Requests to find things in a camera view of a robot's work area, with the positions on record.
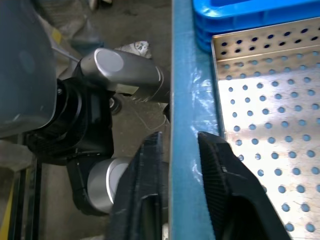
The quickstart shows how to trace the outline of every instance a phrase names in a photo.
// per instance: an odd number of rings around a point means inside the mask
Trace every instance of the concrete floor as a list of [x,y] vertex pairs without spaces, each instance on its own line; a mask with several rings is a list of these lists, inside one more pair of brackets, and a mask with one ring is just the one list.
[[[99,9],[93,24],[110,48],[149,41],[154,61],[171,68],[171,0],[114,0]],[[114,156],[133,156],[142,140],[163,132],[164,160],[169,161],[170,124],[158,103],[121,98],[122,110],[113,117]],[[40,204],[40,240],[79,240],[105,233],[108,217],[86,216],[76,209],[63,166],[44,165]]]

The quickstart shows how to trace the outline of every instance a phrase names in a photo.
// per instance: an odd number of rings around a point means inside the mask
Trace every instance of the stainless steel tray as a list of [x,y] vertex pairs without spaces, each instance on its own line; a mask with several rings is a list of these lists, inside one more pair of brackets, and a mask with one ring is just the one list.
[[225,138],[293,239],[320,239],[320,18],[212,38]]

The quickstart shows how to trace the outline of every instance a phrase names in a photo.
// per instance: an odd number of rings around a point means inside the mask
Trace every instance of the perforated metal tray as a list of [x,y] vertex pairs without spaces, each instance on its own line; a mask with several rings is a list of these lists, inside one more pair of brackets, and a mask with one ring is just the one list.
[[225,138],[293,239],[320,239],[320,18],[212,38]]

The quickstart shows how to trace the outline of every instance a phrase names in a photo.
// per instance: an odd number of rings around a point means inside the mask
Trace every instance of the blue plastic crate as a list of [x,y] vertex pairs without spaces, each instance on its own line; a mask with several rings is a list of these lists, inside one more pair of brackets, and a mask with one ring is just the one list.
[[320,16],[320,0],[193,0],[199,46],[211,52],[213,35]]

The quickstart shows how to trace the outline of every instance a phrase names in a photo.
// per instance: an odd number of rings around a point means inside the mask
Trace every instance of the tray hole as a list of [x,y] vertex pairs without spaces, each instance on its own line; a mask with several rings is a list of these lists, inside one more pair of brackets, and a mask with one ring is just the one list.
[[308,90],[308,95],[309,95],[309,96],[314,96],[315,94],[316,94],[315,91],[313,91],[313,90]]
[[252,142],[253,145],[257,145],[257,144],[259,143],[259,140],[256,139],[256,138],[253,138],[253,139],[251,140],[251,142]]
[[274,137],[271,136],[268,138],[268,143],[274,144],[275,142],[276,142],[276,139]]
[[267,114],[269,114],[269,110],[268,110],[267,108],[265,108],[265,109],[262,110],[262,113],[263,113],[264,115],[267,115]]
[[239,127],[239,126],[234,126],[233,130],[234,130],[235,132],[239,132],[239,131],[240,131],[240,127]]
[[274,170],[274,174],[277,176],[281,176],[282,175],[282,170],[280,168],[277,168],[276,170]]
[[305,120],[301,119],[301,120],[299,120],[299,125],[305,126],[305,125],[307,125],[307,122]]
[[242,140],[238,139],[237,141],[235,141],[235,144],[237,146],[241,146],[242,145]]
[[282,210],[285,211],[285,212],[289,212],[290,211],[290,207],[288,204],[284,203],[282,206],[281,206]]
[[302,110],[302,106],[296,105],[296,106],[294,106],[294,110],[295,110],[296,112],[300,112],[300,111]]
[[302,136],[302,139],[303,139],[304,141],[306,141],[306,142],[309,142],[309,141],[311,140],[311,137],[310,137],[310,135],[308,135],[308,134],[304,134],[304,135]]
[[273,152],[273,153],[271,153],[271,157],[272,157],[273,159],[278,159],[278,158],[279,158],[279,154],[276,153],[276,152]]
[[267,122],[265,125],[266,129],[271,129],[272,128],[272,124],[270,122]]
[[261,155],[259,153],[256,153],[254,157],[255,157],[255,160],[260,160],[261,159]]
[[293,91],[292,93],[290,93],[292,98],[297,98],[299,96],[299,94],[295,91]]
[[305,187],[302,186],[302,185],[298,185],[298,186],[296,187],[296,191],[297,191],[298,193],[303,194],[303,193],[305,192]]
[[310,233],[313,233],[316,230],[315,226],[312,223],[308,223],[307,225],[305,225],[305,229]]
[[305,77],[305,78],[303,79],[303,81],[304,81],[305,83],[310,83],[310,82],[311,82],[311,78],[310,78],[310,77]]
[[294,139],[292,138],[292,136],[286,136],[284,138],[284,140],[287,142],[287,143],[291,143]]
[[282,99],[282,95],[277,93],[276,95],[274,95],[274,98],[280,100]]
[[313,157],[316,155],[315,152],[312,151],[312,150],[308,150],[308,151],[306,152],[306,154],[307,154],[307,156],[308,156],[309,158],[313,158]]
[[281,122],[281,126],[284,128],[287,128],[287,127],[289,127],[289,123],[287,121],[283,121],[283,122]]
[[249,125],[249,129],[250,129],[250,130],[256,130],[256,128],[257,128],[257,126],[254,125],[254,124],[250,124],[250,125]]
[[286,109],[282,106],[278,108],[278,112],[281,114],[283,114],[285,111],[286,111]]
[[265,175],[265,173],[264,173],[264,171],[263,171],[262,169],[259,169],[259,170],[258,170],[258,175],[259,175],[260,177],[262,177],[263,175]]
[[318,110],[319,109],[319,104],[314,103],[314,104],[312,104],[311,107],[312,107],[313,110]]
[[297,157],[297,154],[296,154],[294,151],[290,151],[290,152],[288,153],[288,156],[289,156],[289,158],[291,158],[291,159],[295,159],[295,158]]
[[292,173],[293,173],[294,175],[300,175],[300,174],[301,174],[301,171],[300,171],[299,168],[295,167],[294,169],[292,169]]
[[310,211],[310,207],[308,204],[303,203],[303,204],[301,204],[301,210],[307,213]]
[[302,30],[301,30],[301,33],[302,33],[302,34],[304,34],[304,33],[306,33],[306,32],[308,32],[308,28],[305,28],[305,29],[302,29]]
[[286,192],[286,188],[284,186],[279,186],[278,191],[279,193],[284,194]]
[[295,227],[291,223],[287,223],[286,225],[284,225],[284,228],[288,232],[292,232],[293,230],[295,230]]
[[320,170],[319,170],[319,168],[317,168],[316,166],[314,166],[314,167],[311,169],[311,172],[312,172],[313,174],[315,174],[315,175],[318,175],[319,172],[320,172]]

